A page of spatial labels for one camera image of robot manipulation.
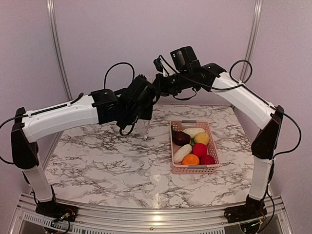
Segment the clear zip top bag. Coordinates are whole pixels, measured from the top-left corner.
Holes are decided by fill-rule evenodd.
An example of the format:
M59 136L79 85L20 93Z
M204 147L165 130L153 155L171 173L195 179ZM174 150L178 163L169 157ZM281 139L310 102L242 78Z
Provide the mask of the clear zip top bag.
M147 140L150 127L150 120L139 119L136 123L136 130L142 136L143 140Z

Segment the dark maroon toy food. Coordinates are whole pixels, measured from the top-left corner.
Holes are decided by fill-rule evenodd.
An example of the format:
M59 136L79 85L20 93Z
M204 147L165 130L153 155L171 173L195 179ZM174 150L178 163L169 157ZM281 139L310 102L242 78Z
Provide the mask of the dark maroon toy food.
M173 143L177 146L184 146L189 144L191 136L185 132L175 132L173 135Z

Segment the pink plastic basket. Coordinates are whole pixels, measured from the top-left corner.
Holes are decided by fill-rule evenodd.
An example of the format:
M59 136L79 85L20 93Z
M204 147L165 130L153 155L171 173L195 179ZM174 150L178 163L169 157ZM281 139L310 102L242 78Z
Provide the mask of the pink plastic basket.
M173 120L170 128L173 174L214 173L219 159L208 122Z

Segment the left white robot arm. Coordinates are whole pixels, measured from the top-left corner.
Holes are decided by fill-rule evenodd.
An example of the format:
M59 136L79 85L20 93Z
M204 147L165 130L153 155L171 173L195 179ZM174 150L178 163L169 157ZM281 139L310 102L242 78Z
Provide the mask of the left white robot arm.
M139 119L150 120L159 90L142 77L117 91L101 89L75 100L37 111L20 108L11 131L13 163L24 172L42 208L51 217L60 215L38 157L37 141L45 136L83 125L116 122L120 131L134 126Z

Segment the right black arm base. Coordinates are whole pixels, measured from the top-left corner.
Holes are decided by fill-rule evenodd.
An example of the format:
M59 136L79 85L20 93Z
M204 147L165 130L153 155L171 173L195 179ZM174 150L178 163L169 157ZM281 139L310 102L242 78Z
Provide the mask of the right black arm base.
M239 205L228 207L224 210L224 217L227 219L228 223L235 223L246 221L250 219L255 219L259 217L264 217L267 215L266 206L261 205L257 209L253 205Z

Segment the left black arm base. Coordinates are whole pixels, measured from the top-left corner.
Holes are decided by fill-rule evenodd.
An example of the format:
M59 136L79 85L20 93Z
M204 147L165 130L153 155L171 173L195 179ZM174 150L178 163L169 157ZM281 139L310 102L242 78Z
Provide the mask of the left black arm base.
M54 219L60 219L66 213L69 213L69 217L66 217L64 219L67 219L70 222L74 222L77 217L78 208L76 206L62 204L58 202L55 204L53 202L44 202L37 205L36 213Z

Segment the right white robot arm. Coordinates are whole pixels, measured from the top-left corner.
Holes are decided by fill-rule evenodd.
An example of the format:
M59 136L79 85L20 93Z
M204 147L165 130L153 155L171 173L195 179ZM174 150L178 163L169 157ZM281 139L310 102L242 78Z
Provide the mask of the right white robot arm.
M230 102L259 128L259 133L252 142L254 169L248 194L250 201L242 206L241 211L245 218L254 217L261 208L258 201L265 197L270 182L283 108L273 106L215 63L201 66L196 62L190 68L183 66L179 72L161 59L156 59L154 65L158 71L154 84L160 90L161 96L175 96L188 88L203 88Z

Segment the white long toy vegetable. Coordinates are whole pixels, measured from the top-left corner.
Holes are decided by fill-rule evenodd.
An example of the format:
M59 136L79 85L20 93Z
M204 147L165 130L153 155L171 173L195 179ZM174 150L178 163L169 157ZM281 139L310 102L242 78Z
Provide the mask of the white long toy vegetable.
M188 134L191 138L194 138L199 133L205 133L203 128L186 128L183 130L184 133Z

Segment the yellow toy fruit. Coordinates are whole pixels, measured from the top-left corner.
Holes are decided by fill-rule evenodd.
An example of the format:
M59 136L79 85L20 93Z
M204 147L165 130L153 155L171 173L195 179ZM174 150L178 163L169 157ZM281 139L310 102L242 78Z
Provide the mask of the yellow toy fruit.
M201 143L201 144L204 144L204 145L208 145L209 140L210 140L210 136L206 132L198 133L194 137L195 143Z

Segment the white toy bun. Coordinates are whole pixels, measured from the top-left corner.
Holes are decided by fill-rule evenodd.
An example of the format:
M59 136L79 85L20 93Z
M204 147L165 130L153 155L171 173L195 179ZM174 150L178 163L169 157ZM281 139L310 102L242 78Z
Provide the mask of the white toy bun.
M174 153L174 163L181 163L184 157L192 152L192 146L190 144L186 144L180 147Z

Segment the bright red toy fruit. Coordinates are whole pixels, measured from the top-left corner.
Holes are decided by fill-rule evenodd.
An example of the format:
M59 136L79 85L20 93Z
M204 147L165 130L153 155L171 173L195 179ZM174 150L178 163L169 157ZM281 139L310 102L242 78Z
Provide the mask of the bright red toy fruit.
M193 154L198 156L198 158L207 155L208 154L207 146L201 143L196 143L193 146Z

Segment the orange toy fruit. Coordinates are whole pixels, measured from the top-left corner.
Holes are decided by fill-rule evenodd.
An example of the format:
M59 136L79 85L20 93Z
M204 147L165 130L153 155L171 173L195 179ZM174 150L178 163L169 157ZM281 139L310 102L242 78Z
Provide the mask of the orange toy fruit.
M198 156L194 154L188 154L182 160L182 165L199 165L199 164L200 160Z

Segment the dark red toy fruit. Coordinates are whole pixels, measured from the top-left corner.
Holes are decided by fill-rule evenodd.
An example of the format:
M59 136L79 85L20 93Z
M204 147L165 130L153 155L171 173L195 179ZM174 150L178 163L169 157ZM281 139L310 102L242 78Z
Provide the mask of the dark red toy fruit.
M211 155L205 155L200 158L201 165L213 165L215 164L215 159Z

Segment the right aluminium frame post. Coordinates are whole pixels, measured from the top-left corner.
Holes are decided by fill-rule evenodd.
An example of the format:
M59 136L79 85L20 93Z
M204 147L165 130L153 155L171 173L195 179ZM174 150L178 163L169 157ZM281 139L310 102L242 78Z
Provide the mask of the right aluminium frame post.
M261 12L262 12L263 0L256 0L253 11L253 19L252 19L252 27L250 31L249 41L247 45L247 51L245 55L245 59L251 61L256 40L259 32L260 20L261 20Z

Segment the aluminium frame post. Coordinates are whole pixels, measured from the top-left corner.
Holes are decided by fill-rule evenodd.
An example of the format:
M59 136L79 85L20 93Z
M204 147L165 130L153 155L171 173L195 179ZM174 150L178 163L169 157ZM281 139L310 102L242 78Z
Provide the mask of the aluminium frame post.
M251 61L256 40L259 32L260 20L261 20L261 12L262 12L263 0L256 0L253 11L253 19L252 19L252 27L250 31L249 41L247 45L247 51L245 55L245 59Z
M58 69L59 69L60 76L61 76L62 85L65 91L67 100L71 100L73 96L71 93L71 89L70 89L70 85L69 85L69 81L68 81L68 77L67 77L66 69L64 65L64 60L62 56L62 51L61 51L61 45L60 45L58 27L57 27L57 18L56 18L56 13L55 13L55 4L53 0L47 0L46 3L47 3L47 10L48 10L50 28L51 28L51 33L52 33L54 51L56 53L56 59L57 59Z

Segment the front aluminium frame rail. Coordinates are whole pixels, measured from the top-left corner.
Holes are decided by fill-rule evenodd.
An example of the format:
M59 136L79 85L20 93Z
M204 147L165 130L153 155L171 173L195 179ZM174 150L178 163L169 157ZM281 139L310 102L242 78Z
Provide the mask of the front aluminium frame rail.
M124 208L71 202L60 203L78 208L70 225L71 234L240 234L251 224L228 223L224 210L228 205L200 208L147 209ZM35 212L33 196L22 194L10 224L9 234L44 233L48 229L63 232L65 223L53 223L50 217Z

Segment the left aluminium frame post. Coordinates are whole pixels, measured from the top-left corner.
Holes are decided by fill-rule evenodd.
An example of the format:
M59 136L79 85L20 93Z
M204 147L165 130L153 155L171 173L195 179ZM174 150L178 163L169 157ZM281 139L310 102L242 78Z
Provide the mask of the left aluminium frame post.
M67 77L66 69L64 65L64 60L62 56L62 51L61 51L61 45L60 45L58 27L57 27L57 18L56 18L56 13L55 13L55 4L53 0L47 0L46 3L47 3L47 10L48 10L50 28L51 28L51 33L52 33L54 51L56 53L56 59L57 59L58 69L59 69L60 76L61 76L62 85L65 91L67 100L71 100L73 96L71 93L71 89L70 89L70 85L69 85L69 81L68 81L68 77Z

